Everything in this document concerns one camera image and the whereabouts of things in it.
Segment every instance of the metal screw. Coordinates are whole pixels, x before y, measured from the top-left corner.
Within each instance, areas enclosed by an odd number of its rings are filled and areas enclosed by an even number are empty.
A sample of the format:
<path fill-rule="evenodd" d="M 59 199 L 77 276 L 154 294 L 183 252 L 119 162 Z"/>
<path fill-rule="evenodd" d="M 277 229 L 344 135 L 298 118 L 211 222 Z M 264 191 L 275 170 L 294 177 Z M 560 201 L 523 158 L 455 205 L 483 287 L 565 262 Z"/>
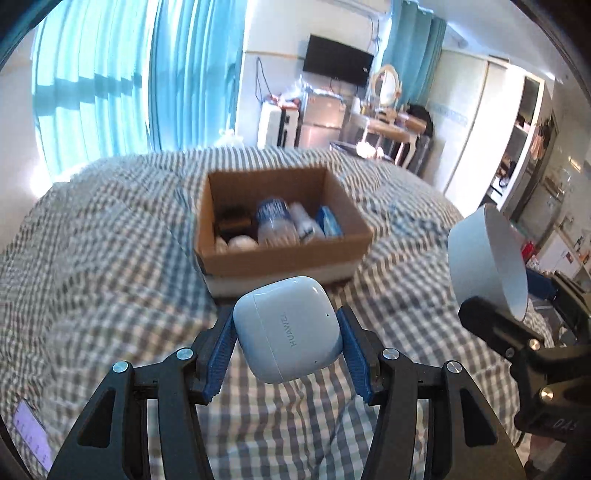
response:
<path fill-rule="evenodd" d="M 535 338 L 531 338 L 527 344 L 534 352 L 537 352 L 541 347 L 539 340 L 536 340 Z"/>
<path fill-rule="evenodd" d="M 453 374 L 458 374 L 462 371 L 462 366 L 459 362 L 452 360 L 447 364 L 447 369 Z"/>
<path fill-rule="evenodd" d="M 386 348 L 382 352 L 382 355 L 388 360 L 396 360 L 400 356 L 400 352 L 395 348 Z"/>
<path fill-rule="evenodd" d="M 127 362 L 124 362 L 123 360 L 120 362 L 117 362 L 115 365 L 113 365 L 113 372 L 115 372 L 116 374 L 122 374 L 126 370 L 127 370 Z"/>
<path fill-rule="evenodd" d="M 554 398 L 554 392 L 549 387 L 544 387 L 540 391 L 540 398 L 542 401 L 552 401 Z"/>
<path fill-rule="evenodd" d="M 189 360 L 193 356 L 193 351 L 190 348 L 181 348 L 177 352 L 177 358 L 179 360 Z"/>

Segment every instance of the plastic bag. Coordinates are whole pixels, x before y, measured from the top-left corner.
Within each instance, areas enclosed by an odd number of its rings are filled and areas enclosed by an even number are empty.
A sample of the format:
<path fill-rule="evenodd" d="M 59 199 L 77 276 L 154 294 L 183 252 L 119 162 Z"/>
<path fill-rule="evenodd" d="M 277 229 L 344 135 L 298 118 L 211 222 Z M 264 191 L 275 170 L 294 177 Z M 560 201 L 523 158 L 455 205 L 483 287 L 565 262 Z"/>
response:
<path fill-rule="evenodd" d="M 244 147 L 244 137 L 236 135 L 232 129 L 220 130 L 221 137 L 213 144 L 214 147 Z"/>
<path fill-rule="evenodd" d="M 300 78 L 281 94 L 279 97 L 279 103 L 281 104 L 283 102 L 291 102 L 294 99 L 301 99 L 304 96 L 304 93 L 309 89 L 311 89 L 310 84 L 304 80 L 302 75 L 300 75 Z"/>

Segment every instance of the blue curtain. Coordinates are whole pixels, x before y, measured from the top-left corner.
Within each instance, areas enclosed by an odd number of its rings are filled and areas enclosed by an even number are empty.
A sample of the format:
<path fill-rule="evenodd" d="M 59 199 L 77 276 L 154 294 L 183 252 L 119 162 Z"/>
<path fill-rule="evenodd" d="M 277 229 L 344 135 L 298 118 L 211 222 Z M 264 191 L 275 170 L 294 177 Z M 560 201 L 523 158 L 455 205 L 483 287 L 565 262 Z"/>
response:
<path fill-rule="evenodd" d="M 38 26 L 33 105 L 53 180 L 232 127 L 247 0 L 63 0 Z"/>
<path fill-rule="evenodd" d="M 392 65 L 402 82 L 399 105 L 427 103 L 447 24 L 416 2 L 392 0 L 392 28 L 382 64 Z"/>
<path fill-rule="evenodd" d="M 64 0 L 39 24 L 33 107 L 53 180 L 101 157 L 148 151 L 149 0 Z"/>
<path fill-rule="evenodd" d="M 161 0 L 151 64 L 155 150 L 204 147 L 233 127 L 246 0 Z"/>

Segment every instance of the bed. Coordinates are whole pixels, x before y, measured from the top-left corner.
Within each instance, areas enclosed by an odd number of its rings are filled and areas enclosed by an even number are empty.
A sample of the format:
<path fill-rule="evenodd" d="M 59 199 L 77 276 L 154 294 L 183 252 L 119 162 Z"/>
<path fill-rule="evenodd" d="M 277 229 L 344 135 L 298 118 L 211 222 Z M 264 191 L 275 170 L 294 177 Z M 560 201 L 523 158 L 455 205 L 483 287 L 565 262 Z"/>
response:
<path fill-rule="evenodd" d="M 328 288 L 364 328 L 413 361 L 460 361 L 515 443 L 517 386 L 509 363 L 462 328 L 447 263 L 461 216 L 407 171 L 324 150 L 220 148 L 97 161 L 55 184 L 23 222 L 0 264 L 0 415 L 35 478 L 47 472 L 12 425 L 25 400 L 55 455 L 108 369 L 161 361 L 216 320 L 193 254 L 202 180 L 213 169 L 327 165 L 357 203 L 374 239 L 355 276 Z M 524 322 L 552 345 L 545 321 Z M 426 453 L 418 408 L 413 476 Z M 345 362 L 265 385 L 239 346 L 220 394 L 198 407 L 216 478 L 360 478 L 377 409 L 355 395 Z M 155 405 L 152 477 L 164 478 Z"/>

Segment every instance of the wall-mounted tv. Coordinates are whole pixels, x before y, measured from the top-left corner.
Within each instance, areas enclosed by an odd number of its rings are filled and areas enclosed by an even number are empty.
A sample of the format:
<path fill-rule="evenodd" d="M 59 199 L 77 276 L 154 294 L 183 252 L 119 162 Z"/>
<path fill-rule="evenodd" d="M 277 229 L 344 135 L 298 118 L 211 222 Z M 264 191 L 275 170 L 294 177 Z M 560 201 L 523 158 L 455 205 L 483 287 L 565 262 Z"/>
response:
<path fill-rule="evenodd" d="M 374 61 L 371 53 L 349 47 L 328 38 L 310 36 L 304 60 L 304 72 L 365 86 Z"/>

